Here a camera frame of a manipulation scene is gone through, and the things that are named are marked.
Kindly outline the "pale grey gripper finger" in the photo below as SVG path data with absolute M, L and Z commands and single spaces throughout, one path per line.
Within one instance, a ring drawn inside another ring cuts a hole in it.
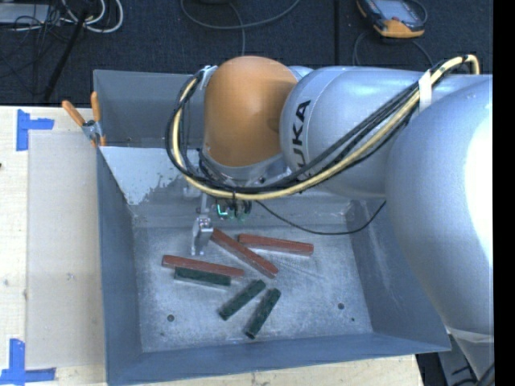
M 191 244 L 191 255 L 201 256 L 203 254 L 203 243 L 202 243 L 202 219 L 197 217 L 192 225 L 192 244 Z
M 199 254 L 204 255 L 204 249 L 210 241 L 213 231 L 212 220 L 209 217 L 201 218 L 199 228 Z

